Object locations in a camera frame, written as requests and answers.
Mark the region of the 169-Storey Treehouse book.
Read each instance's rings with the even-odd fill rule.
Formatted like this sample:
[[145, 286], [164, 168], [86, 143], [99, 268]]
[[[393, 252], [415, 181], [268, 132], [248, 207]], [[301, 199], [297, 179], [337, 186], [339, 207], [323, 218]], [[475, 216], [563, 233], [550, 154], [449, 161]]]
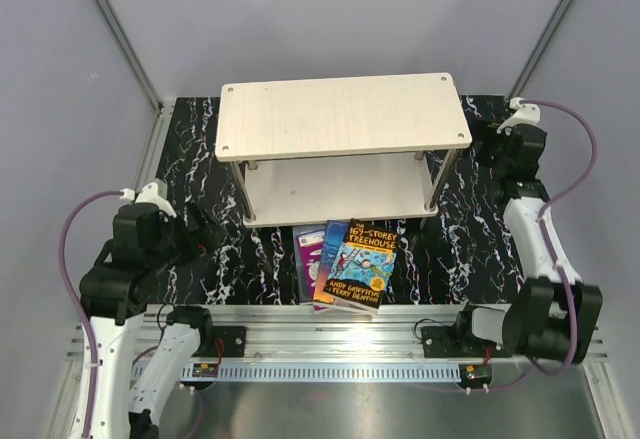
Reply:
[[400, 235], [351, 219], [342, 234], [323, 292], [347, 307], [376, 314], [395, 268]]

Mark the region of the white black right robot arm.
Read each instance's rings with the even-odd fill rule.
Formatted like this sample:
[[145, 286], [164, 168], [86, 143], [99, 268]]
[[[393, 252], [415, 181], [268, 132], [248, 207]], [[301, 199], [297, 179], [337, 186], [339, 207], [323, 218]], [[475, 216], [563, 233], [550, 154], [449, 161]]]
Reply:
[[582, 281], [555, 231], [551, 199], [537, 174], [546, 133], [536, 125], [502, 127], [476, 121], [472, 146], [496, 180], [495, 203], [511, 233], [524, 284], [508, 310], [467, 305], [458, 314], [453, 344], [465, 356], [502, 346], [532, 362], [581, 363], [603, 304], [600, 289]]

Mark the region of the Jane Eyre book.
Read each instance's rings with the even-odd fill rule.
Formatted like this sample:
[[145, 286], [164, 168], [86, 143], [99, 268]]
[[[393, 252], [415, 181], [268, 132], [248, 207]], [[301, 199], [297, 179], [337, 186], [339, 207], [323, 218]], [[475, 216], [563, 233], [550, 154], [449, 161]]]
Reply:
[[327, 295], [324, 289], [348, 227], [348, 221], [330, 220], [326, 224], [322, 254], [313, 295], [315, 312], [324, 312], [333, 305], [334, 298]]

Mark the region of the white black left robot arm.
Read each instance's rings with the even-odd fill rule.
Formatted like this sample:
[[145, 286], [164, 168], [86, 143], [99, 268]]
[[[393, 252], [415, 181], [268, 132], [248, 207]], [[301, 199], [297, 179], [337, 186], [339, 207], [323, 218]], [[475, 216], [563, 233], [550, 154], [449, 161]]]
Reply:
[[159, 275], [204, 257], [225, 231], [196, 203], [171, 216], [153, 203], [121, 207], [108, 240], [80, 281], [88, 319], [73, 438], [156, 438], [179, 373], [192, 356], [218, 351], [210, 312], [177, 306], [136, 385], [130, 383], [144, 314]]

